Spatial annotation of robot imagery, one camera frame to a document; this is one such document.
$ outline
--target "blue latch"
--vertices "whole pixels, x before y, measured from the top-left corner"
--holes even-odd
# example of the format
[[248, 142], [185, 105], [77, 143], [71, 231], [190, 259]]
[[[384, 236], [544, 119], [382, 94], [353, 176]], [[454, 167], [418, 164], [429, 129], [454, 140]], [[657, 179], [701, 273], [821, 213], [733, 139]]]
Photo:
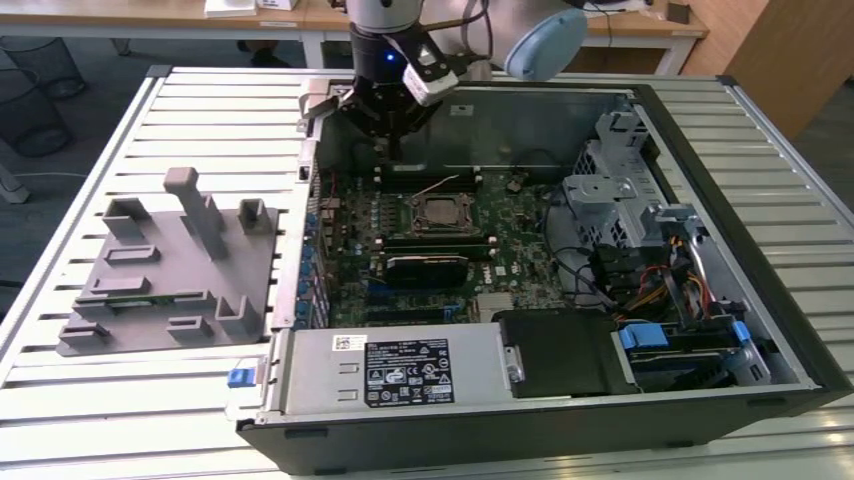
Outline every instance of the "blue latch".
[[657, 323], [632, 323], [619, 331], [623, 348], [665, 347], [669, 345], [664, 329]]
[[740, 320], [732, 322], [732, 330], [735, 331], [735, 336], [737, 337], [737, 341], [744, 343], [749, 340], [749, 330], [747, 330], [747, 325]]
[[296, 302], [296, 316], [305, 317], [308, 315], [308, 302]]
[[245, 388], [254, 386], [254, 369], [234, 368], [228, 372], [228, 388]]

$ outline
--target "mesh trash bin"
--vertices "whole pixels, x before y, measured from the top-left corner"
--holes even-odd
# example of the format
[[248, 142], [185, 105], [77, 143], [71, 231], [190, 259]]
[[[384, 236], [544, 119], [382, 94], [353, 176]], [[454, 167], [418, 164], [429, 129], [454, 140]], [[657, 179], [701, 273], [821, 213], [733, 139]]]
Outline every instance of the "mesh trash bin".
[[0, 70], [0, 139], [23, 157], [53, 153], [70, 141], [65, 122], [37, 84], [34, 72]]
[[73, 97], [85, 89], [85, 81], [61, 38], [0, 37], [0, 49], [17, 68], [38, 74], [38, 87], [47, 97]]

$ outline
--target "desk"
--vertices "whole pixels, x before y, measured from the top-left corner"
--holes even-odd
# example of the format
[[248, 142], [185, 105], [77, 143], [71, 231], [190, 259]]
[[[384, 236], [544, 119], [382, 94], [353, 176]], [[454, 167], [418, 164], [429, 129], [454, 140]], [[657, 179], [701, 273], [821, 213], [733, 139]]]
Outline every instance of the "desk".
[[[302, 0], [302, 44], [308, 68], [318, 68], [322, 57], [320, 44], [324, 41], [348, 41], [346, 17], [332, 10], [326, 0]], [[655, 70], [656, 75], [677, 75], [691, 53], [693, 43], [708, 30], [696, 18], [688, 25], [656, 20], [636, 12], [611, 15], [612, 41], [608, 40], [604, 16], [589, 19], [585, 47], [652, 48], [665, 50]]]
[[[325, 0], [301, 0], [292, 11], [258, 10], [253, 17], [204, 18], [204, 0], [0, 0], [0, 35], [58, 37], [297, 40], [308, 68], [322, 68], [324, 41], [346, 41], [346, 17]], [[665, 50], [656, 74], [677, 74], [707, 29], [637, 13], [589, 20], [587, 47]]]

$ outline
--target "power supply label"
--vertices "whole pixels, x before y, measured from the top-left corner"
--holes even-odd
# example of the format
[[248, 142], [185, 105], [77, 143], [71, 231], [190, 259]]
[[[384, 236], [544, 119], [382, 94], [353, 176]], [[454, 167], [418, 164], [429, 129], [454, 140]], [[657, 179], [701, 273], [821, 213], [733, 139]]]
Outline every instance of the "power supply label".
[[365, 343], [364, 403], [370, 408], [453, 403], [446, 339]]

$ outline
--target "slotted aluminum platform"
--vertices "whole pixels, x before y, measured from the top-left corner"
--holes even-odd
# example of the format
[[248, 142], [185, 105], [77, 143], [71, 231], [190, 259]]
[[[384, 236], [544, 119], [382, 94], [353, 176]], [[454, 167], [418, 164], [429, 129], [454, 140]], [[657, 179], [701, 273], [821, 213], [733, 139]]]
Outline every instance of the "slotted aluminum platform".
[[[145, 79], [0, 327], [0, 478], [288, 478], [222, 413], [225, 373], [262, 356], [266, 344], [75, 358], [53, 348], [106, 233], [97, 215], [110, 198], [138, 196], [149, 210], [174, 210], [174, 198], [152, 192], [161, 191], [168, 167], [192, 166], [198, 189], [213, 192], [221, 208], [246, 196], [281, 212], [293, 206], [297, 95], [301, 81], [316, 76], [346, 72], [176, 68], [168, 78]], [[565, 79], [652, 85], [854, 376], [851, 214], [740, 90], [711, 78]], [[663, 166], [679, 194], [679, 176]], [[296, 217], [281, 213], [280, 225]], [[290, 240], [278, 236], [278, 252]], [[273, 269], [281, 267], [274, 261]], [[270, 282], [270, 306], [274, 294]], [[852, 445], [854, 396], [701, 447], [338, 478], [852, 478]]]

